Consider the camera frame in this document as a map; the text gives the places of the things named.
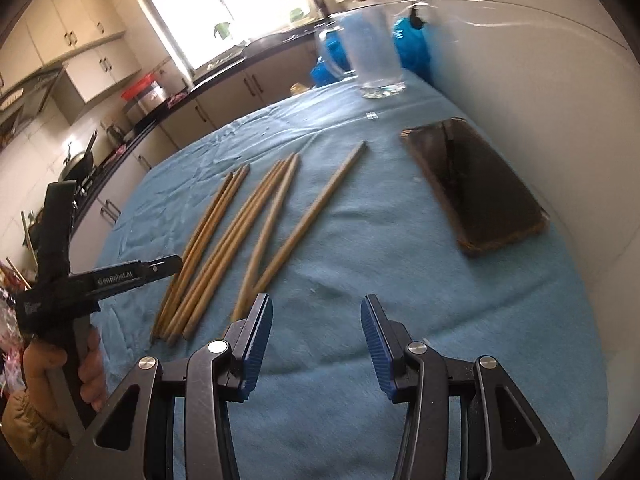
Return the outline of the person left hand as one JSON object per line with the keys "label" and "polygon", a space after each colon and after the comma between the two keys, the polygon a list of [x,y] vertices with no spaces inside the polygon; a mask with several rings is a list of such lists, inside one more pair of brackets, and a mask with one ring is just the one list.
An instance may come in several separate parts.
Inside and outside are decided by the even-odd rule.
{"label": "person left hand", "polygon": [[[29,400],[38,414],[59,432],[66,432],[65,410],[56,400],[51,378],[58,374],[67,361],[66,352],[35,338],[23,353],[23,372]],[[87,353],[79,365],[82,402],[89,404],[93,411],[102,410],[108,398],[108,391],[101,352],[99,331],[90,326],[87,337]]]}

